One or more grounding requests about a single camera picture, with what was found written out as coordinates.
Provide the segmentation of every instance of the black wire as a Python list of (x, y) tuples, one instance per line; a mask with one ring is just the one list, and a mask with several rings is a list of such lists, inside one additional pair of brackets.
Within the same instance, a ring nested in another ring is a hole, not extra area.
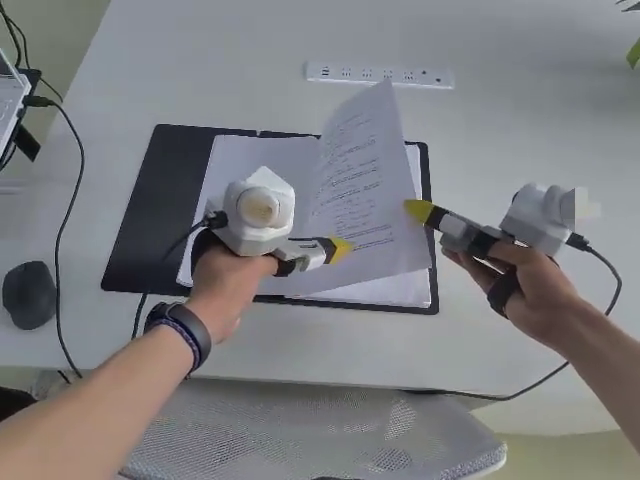
[[(3, 16), (6, 17), (7, 21), (18, 31), (18, 34), (22, 38), (22, 48), (24, 50), (24, 63), (27, 66), (27, 68), (31, 70), (31, 60), (29, 59), (29, 47), (27, 45), (27, 36), (24, 34), (24, 32), (18, 26), (18, 24), (11, 17), (9, 17), (9, 15), (6, 14), (6, 12), (3, 14)], [(53, 92), (53, 94), (60, 101), (60, 103), (64, 102), (64, 98), (62, 94), (58, 90), (56, 90), (53, 87), (53, 85), (47, 82), (47, 80), (45, 80), (44, 77), (40, 77), (40, 82), (44, 83), (47, 87), (49, 87), (49, 90)]]
[(56, 96), (56, 98), (58, 100), (60, 100), (60, 102), (64, 102), (64, 97), (62, 96), (62, 94), (58, 90), (53, 88), (53, 85), (51, 85), (49, 82), (47, 82), (43, 77), (40, 77), (40, 81), (42, 83), (44, 83), (47, 87), (49, 87), (49, 90), (51, 90), (53, 92), (53, 94)]
[(71, 216), (71, 212), (76, 203), (76, 199), (78, 198), (78, 192), (80, 191), (80, 185), (82, 184), (82, 178), (84, 177), (84, 167), (85, 167), (86, 158), (85, 158), (84, 145), (82, 143), (82, 140), (80, 139), (80, 135), (78, 135), (78, 131), (73, 125), (73, 122), (69, 118), (69, 115), (67, 115), (67, 112), (65, 112), (64, 108), (62, 108), (58, 103), (52, 100), (50, 102), (51, 102), (51, 106), (56, 107), (58, 111), (62, 114), (64, 119), (66, 120), (67, 124), (69, 125), (69, 128), (71, 129), (71, 132), (73, 133), (73, 136), (76, 139), (76, 142), (78, 144), (78, 149), (80, 150), (80, 170), (78, 171), (78, 177), (76, 180), (76, 185), (73, 189), (73, 194), (71, 195), (71, 200), (69, 200), (69, 206), (67, 207), (67, 211), (64, 215), (64, 219), (60, 224), (60, 229), (58, 230), (58, 234), (56, 236), (56, 243), (53, 251), (53, 263), (55, 268), (55, 280), (56, 280), (56, 331), (58, 334), (58, 342), (60, 343), (60, 348), (62, 348), (62, 352), (64, 353), (64, 356), (67, 359), (67, 362), (69, 363), (69, 367), (71, 367), (71, 370), (73, 370), (73, 373), (75, 373), (78, 378), (82, 378), (82, 374), (80, 373), (80, 370), (78, 370), (78, 367), (76, 367), (75, 363), (71, 359), (71, 355), (69, 354), (69, 350), (67, 349), (67, 345), (65, 344), (64, 338), (62, 336), (62, 325), (60, 320), (61, 318), (60, 298), (62, 296), (62, 289), (60, 286), (60, 242), (62, 241), (62, 235), (64, 234), (64, 230), (67, 227), (67, 223), (69, 222), (69, 217)]
[(6, 12), (3, 13), (2, 16), (5, 17), (6, 21), (9, 22), (11, 26), (17, 30), (18, 34), (20, 35), (20, 38), (22, 38), (22, 51), (24, 53), (24, 64), (27, 66), (27, 68), (31, 69), (31, 62), (29, 61), (29, 50), (27, 47), (26, 35), (22, 31), (22, 29), (18, 26), (18, 24), (13, 21), (13, 18), (11, 18)]
[(57, 372), (67, 385), (71, 385), (71, 380), (69, 380), (69, 377), (67, 377), (62, 370), (58, 370)]
[(11, 161), (13, 156), (15, 155), (17, 149), (18, 149), (18, 146), (14, 143), (13, 144), (13, 149), (7, 154), (7, 156), (4, 159), (4, 161), (0, 164), (0, 172), (2, 172), (5, 168), (7, 168), (7, 165), (9, 165), (9, 162)]
[(16, 32), (13, 29), (12, 20), (7, 15), (6, 10), (4, 9), (4, 5), (0, 2), (0, 15), (2, 15), (2, 19), (4, 20), (5, 25), (7, 26), (7, 30), (9, 31), (9, 35), (11, 36), (11, 41), (13, 41), (13, 45), (16, 48), (16, 67), (20, 67), (22, 63), (22, 48), (20, 47), (20, 42), (18, 41), (18, 37), (16, 36)]
[[(192, 233), (194, 233), (196, 230), (199, 230), (200, 228), (204, 227), (207, 225), (207, 223), (210, 220), (205, 219), (202, 220), (201, 222), (196, 223), (195, 225), (193, 225), (189, 231), (187, 231), (187, 233), (185, 233), (184, 235), (182, 235), (180, 238), (178, 238), (175, 242), (173, 242), (173, 244), (167, 249), (167, 251), (164, 253), (164, 255), (162, 255), (162, 258), (160, 259), (160, 262), (165, 262), (167, 260), (167, 258), (169, 258), (171, 256), (171, 254), (173, 253), (173, 251), (178, 248), (180, 245), (182, 245), (183, 242), (185, 242)], [(142, 310), (144, 308), (144, 304), (147, 301), (147, 297), (150, 294), (150, 288), (148, 288), (140, 297), (140, 301), (138, 302), (138, 308), (136, 308), (136, 316), (133, 320), (133, 330), (131, 331), (131, 340), (134, 340), (136, 338), (136, 336), (138, 335), (138, 328), (140, 327), (140, 318), (142, 317)]]
[[(620, 297), (620, 292), (622, 291), (622, 277), (618, 273), (618, 270), (616, 270), (616, 267), (614, 267), (613, 264), (609, 260), (607, 260), (602, 254), (600, 254), (598, 251), (594, 250), (589, 246), (585, 247), (583, 251), (590, 253), (591, 255), (596, 257), (598, 260), (600, 260), (602, 263), (604, 263), (609, 269), (609, 271), (611, 272), (611, 274), (616, 279), (616, 289), (613, 292), (613, 296), (611, 297), (609, 306), (604, 311), (604, 314), (609, 316), (609, 314), (611, 314), (614, 307), (616, 306), (616, 303), (618, 303), (618, 298)], [(484, 395), (481, 393), (459, 392), (456, 390), (423, 390), (423, 391), (415, 391), (414, 393), (426, 393), (426, 394), (432, 394), (432, 395), (453, 395), (456, 397), (475, 398), (478, 400), (489, 400), (492, 402), (508, 402), (510, 400), (515, 400), (516, 398), (524, 395), (525, 393), (529, 393), (534, 388), (539, 387), (546, 381), (555, 377), (558, 373), (563, 371), (568, 366), (569, 366), (569, 362), (563, 363), (558, 368), (548, 373), (537, 382), (532, 383), (528, 387), (525, 387), (522, 390), (519, 390), (516, 393), (513, 393), (511, 395)]]

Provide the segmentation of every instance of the black mouse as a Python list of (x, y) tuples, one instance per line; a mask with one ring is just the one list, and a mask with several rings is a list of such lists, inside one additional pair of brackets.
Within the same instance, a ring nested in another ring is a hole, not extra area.
[(45, 263), (23, 263), (7, 273), (2, 304), (22, 330), (34, 330), (51, 320), (56, 311), (56, 286)]

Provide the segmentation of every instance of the page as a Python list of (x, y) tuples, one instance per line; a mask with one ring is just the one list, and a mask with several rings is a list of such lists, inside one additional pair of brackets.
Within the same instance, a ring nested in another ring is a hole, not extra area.
[[(310, 215), (308, 195), (313, 166), (318, 161), (318, 140), (314, 137), (300, 138), (255, 138), (218, 136), (215, 139), (209, 165), (202, 182), (202, 190), (193, 217), (196, 224), (204, 215), (209, 197), (222, 199), (229, 183), (245, 180), (258, 168), (267, 166), (282, 177), (296, 191), (292, 236), (303, 236), (304, 223)], [(185, 254), (178, 271), (177, 282), (192, 286), (191, 247), (196, 234), (187, 241)], [(261, 294), (285, 295), (286, 278), (269, 278), (261, 284)]]
[(345, 102), (327, 122), (320, 152), (306, 236), (337, 236), (355, 249), (339, 264), (299, 274), (291, 293), (429, 268), (424, 229), (404, 211), (415, 189), (391, 82)]
[[(406, 149), (413, 178), (415, 198), (422, 198), (420, 149), (416, 145), (407, 145)], [(326, 292), (314, 293), (304, 298), (333, 302), (426, 308), (431, 305), (429, 270), (417, 270), (393, 277), (370, 280)]]

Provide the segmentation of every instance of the white desk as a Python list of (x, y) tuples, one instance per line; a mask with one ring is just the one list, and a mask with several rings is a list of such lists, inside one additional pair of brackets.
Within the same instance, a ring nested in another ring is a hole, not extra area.
[[(638, 78), (621, 60), (637, 32), (617, 25), (620, 14), (608, 7), (590, 5), (587, 16), (506, 0), (491, 8), (448, 0), (112, 0), (65, 102), (87, 150), (61, 252), (73, 358), (95, 367), (129, 338), (139, 296), (103, 292), (100, 280), (153, 127), (318, 132), (356, 88), (305, 82), (308, 59), (451, 68), (455, 91), (398, 91), (407, 139), (429, 144), (434, 199), (491, 223), (527, 181), (588, 186), (605, 214), (583, 233), (619, 267), (625, 291), (616, 318), (640, 334), (640, 214), (632, 199), (640, 105)], [(13, 213), (4, 214), (0, 274), (31, 259), (52, 265), (77, 169), (76, 145), (58, 118), (33, 184), (3, 209)], [(560, 262), (587, 298), (606, 305), (613, 281), (598, 262), (572, 252)], [(199, 373), (508, 393), (558, 365), (494, 315), (441, 256), (438, 271), (434, 317), (256, 304)], [(3, 311), (0, 364), (64, 367), (54, 322), (24, 333)], [(532, 395), (591, 398), (570, 371)]]

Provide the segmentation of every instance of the gray mesh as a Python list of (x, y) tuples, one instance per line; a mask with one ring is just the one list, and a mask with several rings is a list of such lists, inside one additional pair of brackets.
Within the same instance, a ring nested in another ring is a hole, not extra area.
[(453, 480), (505, 458), (505, 445), (446, 397), (191, 380), (122, 473), (150, 480)]

